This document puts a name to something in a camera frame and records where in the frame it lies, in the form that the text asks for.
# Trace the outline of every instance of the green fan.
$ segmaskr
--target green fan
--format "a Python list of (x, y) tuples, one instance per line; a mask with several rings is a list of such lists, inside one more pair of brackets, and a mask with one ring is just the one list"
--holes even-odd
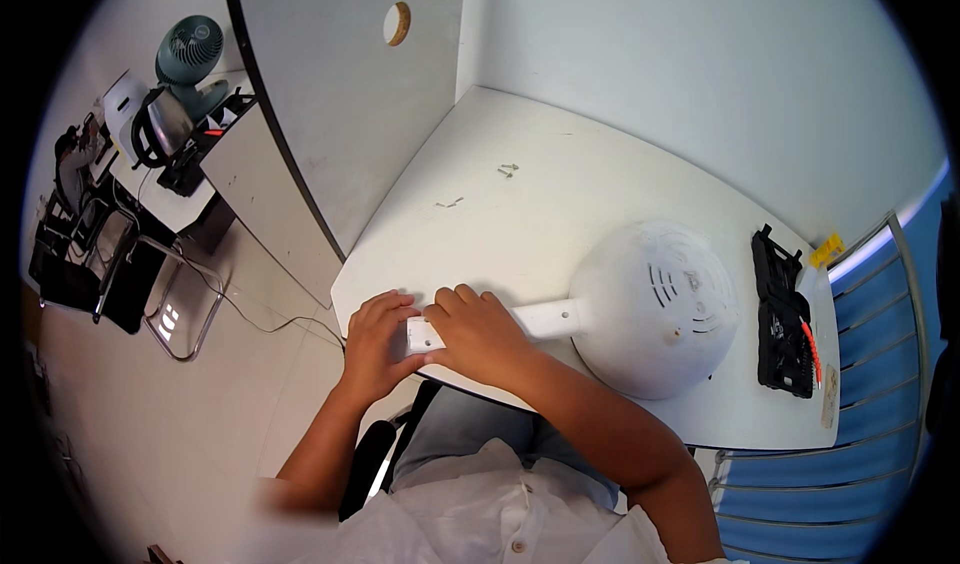
[(190, 16), (177, 22), (156, 51), (156, 77), (170, 87), (196, 124), (227, 97), (227, 81), (196, 89), (210, 74), (224, 51), (224, 32), (206, 16)]

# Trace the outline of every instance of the jeans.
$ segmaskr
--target jeans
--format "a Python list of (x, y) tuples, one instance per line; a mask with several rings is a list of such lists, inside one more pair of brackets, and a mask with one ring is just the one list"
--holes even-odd
[(617, 503), (620, 485), (594, 470), (539, 414), (442, 387), (423, 415), (410, 445), (396, 462), (394, 480), (439, 457), (472, 455), (497, 437), (513, 449), (524, 467), (533, 466), (541, 457), (566, 464), (602, 484)]

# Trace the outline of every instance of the hand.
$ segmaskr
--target hand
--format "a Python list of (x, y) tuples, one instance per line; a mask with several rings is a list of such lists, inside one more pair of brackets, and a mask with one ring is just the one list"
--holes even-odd
[(447, 347), (426, 354), (426, 363), (442, 364), (477, 382), (498, 386), (512, 366), (540, 353), (489, 291), (478, 297), (465, 284), (452, 291), (444, 287), (423, 311)]
[(424, 355), (411, 355), (400, 362), (391, 356), (390, 340), (397, 325), (410, 316), (419, 316), (413, 295), (396, 289), (367, 300), (350, 317), (349, 337), (343, 361), (340, 393), (363, 407), (390, 394), (400, 381), (423, 366)]

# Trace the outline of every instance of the electric kettle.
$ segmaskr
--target electric kettle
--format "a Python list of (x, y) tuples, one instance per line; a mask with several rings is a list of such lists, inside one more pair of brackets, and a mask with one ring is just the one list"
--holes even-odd
[(170, 156), (190, 138), (193, 129), (193, 120), (169, 89), (158, 87), (151, 90), (129, 127), (130, 142), (137, 155), (133, 167), (137, 168), (141, 163), (148, 168), (166, 165)]

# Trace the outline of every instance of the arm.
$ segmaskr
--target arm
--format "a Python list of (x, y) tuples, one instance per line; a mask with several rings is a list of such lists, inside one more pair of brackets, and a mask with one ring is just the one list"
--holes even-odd
[(424, 365), (422, 354), (397, 363), (390, 354), (397, 324), (420, 314), (410, 307), (413, 302), (413, 295), (389, 291), (367, 301), (350, 318), (342, 377), (276, 475), (289, 481), (275, 497), (280, 510), (339, 509), (364, 413)]
[(623, 486), (630, 507), (643, 508), (670, 561), (724, 557), (700, 468), (664, 423), (537, 350), (492, 293), (478, 297), (465, 284), (442, 288), (424, 311), (447, 347), (427, 354), (427, 363), (529, 403), (597, 471)]

